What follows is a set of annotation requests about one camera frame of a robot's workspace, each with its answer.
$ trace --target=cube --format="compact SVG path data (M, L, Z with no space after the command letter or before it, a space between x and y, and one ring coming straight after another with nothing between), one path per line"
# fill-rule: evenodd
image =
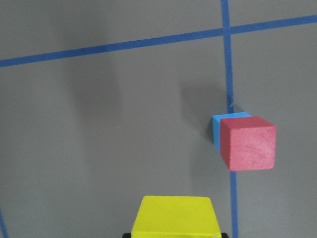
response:
M131 238L221 238L207 197L145 196Z
M230 113L216 115L212 117L212 127L213 127L213 143L217 151L220 153L220 120L222 118L241 118L250 117L251 115L245 112L242 113Z
M220 122L220 154L230 171L272 169L276 127L261 117Z

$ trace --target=gray floor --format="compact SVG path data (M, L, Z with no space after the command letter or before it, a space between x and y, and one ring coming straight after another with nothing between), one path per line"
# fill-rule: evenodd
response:
M237 0L231 24L317 13ZM0 59L221 27L219 1L4 1ZM238 173L240 237L317 233L317 24L232 36L235 104L275 123L276 166ZM144 195L212 199L231 234L221 37L0 69L0 206L12 238L120 238Z

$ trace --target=yellow cube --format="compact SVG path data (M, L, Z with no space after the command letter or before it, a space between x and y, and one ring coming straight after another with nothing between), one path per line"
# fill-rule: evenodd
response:
M145 196L131 238L221 238L208 197Z

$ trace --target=red cube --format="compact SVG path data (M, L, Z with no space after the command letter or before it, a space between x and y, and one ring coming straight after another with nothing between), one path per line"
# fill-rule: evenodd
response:
M261 117L225 118L220 122L220 153L230 171L274 167L276 126Z

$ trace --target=blue line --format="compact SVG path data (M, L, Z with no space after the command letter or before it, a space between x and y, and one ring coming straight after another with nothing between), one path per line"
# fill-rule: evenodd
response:
M4 223L4 219L3 219L3 216L1 213L1 209L0 209L0 227L1 227L3 238L9 238L9 235L8 235L7 230L6 230L5 223Z
M46 54L40 54L40 55L18 57L18 58L12 58L12 59L3 59L3 60L0 60L0 67L7 67L7 66L18 65L18 64L33 63L33 62L40 62L40 61L47 61L47 60L57 60L57 59L77 57L77 56L86 56L86 55L99 54L99 53L105 53L105 52L111 52L111 51L121 51L121 50L134 49L134 48L147 47L147 46L164 45L164 44L170 44L170 43L176 43L176 42L217 37L217 36L222 36L221 28L206 30L206 31L184 33L184 34L178 34L178 35L171 35L171 36L164 36L164 37L157 37L157 38L150 38L150 39L144 39L144 40L137 40L137 41L128 41L128 42L115 43L115 44L109 44L109 45L93 46L93 47L80 48L80 49L67 50L67 51L52 52L52 53L46 53Z
M227 111L234 113L233 107L233 77L232 77L232 53L231 53L231 28L228 0L221 0L224 61L226 71ZM238 207L237 207L237 179L236 172L230 172L230 196L231 196L231 223L232 237L239 237Z
M238 226L238 199L237 199L237 174L230 171L230 194L231 194L231 222L232 222L232 237L239 237Z
M262 31L280 27L297 26L303 24L317 23L317 15L289 18L276 21L261 22L242 26L232 26L232 34L240 34L253 31Z

